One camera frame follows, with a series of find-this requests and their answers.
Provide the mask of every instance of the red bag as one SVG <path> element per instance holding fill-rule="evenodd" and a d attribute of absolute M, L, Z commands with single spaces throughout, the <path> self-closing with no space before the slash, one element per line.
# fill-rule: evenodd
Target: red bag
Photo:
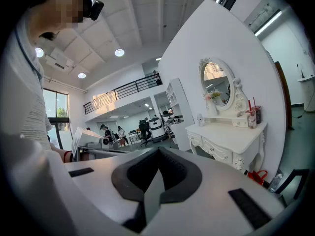
<path fill-rule="evenodd" d="M 265 174 L 262 177 L 259 175 L 259 173 L 261 173 L 261 172 L 265 172 Z M 255 171 L 253 171 L 252 173 L 248 172 L 247 175 L 250 179 L 254 180 L 255 182 L 257 182 L 260 185 L 263 185 L 264 179 L 267 176 L 267 174 L 268 174 L 267 171 L 258 171 L 257 173 Z"/>

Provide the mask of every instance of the black chair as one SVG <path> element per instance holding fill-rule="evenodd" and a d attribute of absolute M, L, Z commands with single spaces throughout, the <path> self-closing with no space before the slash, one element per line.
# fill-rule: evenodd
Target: black chair
<path fill-rule="evenodd" d="M 144 142 L 140 146 L 142 147 L 142 145 L 144 144 L 147 146 L 149 142 L 153 142 L 152 140 L 148 141 L 151 135 L 147 135 L 146 132 L 147 130 L 149 130 L 149 123 L 147 123 L 145 120 L 140 121 L 139 128 L 141 131 L 141 139 L 144 140 Z"/>

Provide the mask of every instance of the person in background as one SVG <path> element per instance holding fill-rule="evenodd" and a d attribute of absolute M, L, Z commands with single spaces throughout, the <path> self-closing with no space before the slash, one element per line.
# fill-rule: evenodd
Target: person in background
<path fill-rule="evenodd" d="M 119 138 L 124 138 L 127 144 L 129 144 L 128 139 L 125 135 L 125 131 L 120 126 L 118 126 L 117 134 L 119 135 Z"/>
<path fill-rule="evenodd" d="M 106 127 L 104 124 L 101 125 L 100 129 L 104 130 L 104 137 L 108 138 L 109 142 L 112 143 L 113 142 L 113 138 L 112 138 L 112 132 L 110 132 L 110 130 L 108 129 L 108 127 Z"/>
<path fill-rule="evenodd" d="M 159 75 L 158 75 L 158 72 L 157 72 L 157 71 L 154 70 L 153 73 L 154 73 L 153 78 L 159 78 Z M 161 84 L 162 84 L 161 80 L 158 79 L 158 80 L 157 80 L 157 85 L 159 86 L 159 85 L 161 85 Z"/>

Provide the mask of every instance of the person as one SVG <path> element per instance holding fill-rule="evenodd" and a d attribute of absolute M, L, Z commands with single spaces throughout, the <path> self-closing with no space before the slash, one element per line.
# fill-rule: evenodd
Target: person
<path fill-rule="evenodd" d="M 120 126 L 118 126 L 117 134 L 119 135 L 119 138 L 124 138 L 125 141 L 127 142 L 127 144 L 129 144 L 128 139 L 127 139 L 127 137 L 125 135 L 125 131 Z"/>
<path fill-rule="evenodd" d="M 21 135 L 39 142 L 43 150 L 56 151 L 56 147 L 51 146 L 47 137 L 52 127 L 45 111 L 44 70 L 36 57 L 36 43 L 40 37 L 52 40 L 57 32 L 82 22 L 91 8 L 91 0 L 34 0 L 10 35 L 2 55 L 3 67 L 22 78 L 35 96 Z M 63 162 L 69 162 L 71 153 L 65 160 L 65 150 L 56 152 L 61 154 Z"/>
<path fill-rule="evenodd" d="M 154 70 L 153 73 L 154 73 L 153 78 L 159 78 L 159 75 L 158 75 L 158 72 L 157 72 L 157 71 Z M 162 84 L 161 80 L 158 79 L 158 80 L 157 80 L 157 85 L 159 86 L 159 85 L 161 85 L 161 84 Z"/>
<path fill-rule="evenodd" d="M 104 130 L 104 137 L 108 138 L 109 142 L 112 143 L 113 142 L 113 138 L 112 138 L 112 132 L 110 132 L 110 130 L 108 129 L 108 127 L 106 127 L 104 124 L 102 124 L 100 126 L 100 129 Z"/>

